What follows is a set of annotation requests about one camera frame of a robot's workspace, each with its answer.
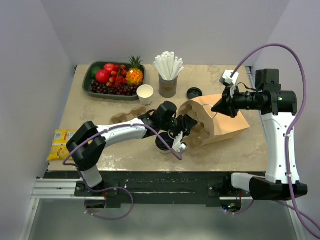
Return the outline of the brown paper bag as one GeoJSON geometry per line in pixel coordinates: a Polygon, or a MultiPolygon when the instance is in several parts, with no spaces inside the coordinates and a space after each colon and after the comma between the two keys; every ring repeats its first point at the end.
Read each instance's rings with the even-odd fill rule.
{"type": "MultiPolygon", "coordinates": [[[[200,96],[190,100],[195,101],[199,104],[209,105],[212,108],[220,99],[221,99],[221,95],[214,94],[214,95],[200,96]]],[[[213,124],[214,124],[213,143],[232,139],[250,128],[249,123],[247,122],[247,120],[245,119],[245,117],[242,115],[241,112],[239,112],[235,118],[231,118],[221,113],[216,113],[216,112],[212,112],[212,113],[214,114],[212,118],[213,124]]]]}

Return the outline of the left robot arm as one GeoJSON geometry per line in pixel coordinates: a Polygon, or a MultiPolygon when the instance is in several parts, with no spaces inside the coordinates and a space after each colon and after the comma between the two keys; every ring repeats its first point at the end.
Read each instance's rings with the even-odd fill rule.
{"type": "Polygon", "coordinates": [[[104,190],[103,178],[97,163],[105,148],[118,143],[156,136],[178,160],[187,149],[183,138],[191,134],[197,120],[189,115],[178,115],[177,106],[165,101],[136,118],[112,125],[85,122],[67,142],[68,158],[86,183],[86,191],[99,196],[104,190]]]}

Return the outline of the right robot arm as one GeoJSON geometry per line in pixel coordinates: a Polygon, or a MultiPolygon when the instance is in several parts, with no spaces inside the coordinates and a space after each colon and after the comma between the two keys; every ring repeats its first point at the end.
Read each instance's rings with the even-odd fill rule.
{"type": "Polygon", "coordinates": [[[230,197],[240,190],[250,193],[254,200],[288,201],[308,193],[308,186],[300,182],[296,167],[294,129],[297,96],[281,89],[279,70],[256,72],[254,88],[240,92],[238,72],[225,70],[220,82],[225,86],[221,99],[211,108],[218,114],[235,118],[240,110],[257,110],[268,149],[268,166],[264,177],[245,172],[231,172],[223,183],[223,192],[230,197]]]}

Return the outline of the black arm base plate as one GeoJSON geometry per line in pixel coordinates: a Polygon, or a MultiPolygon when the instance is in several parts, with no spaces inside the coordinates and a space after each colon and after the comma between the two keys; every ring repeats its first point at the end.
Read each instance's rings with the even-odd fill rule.
{"type": "Polygon", "coordinates": [[[220,207],[249,197],[245,190],[236,190],[227,181],[228,172],[142,172],[102,171],[102,183],[90,191],[75,171],[49,171],[45,179],[73,180],[76,197],[101,199],[108,208],[122,204],[205,205],[220,207]]]}

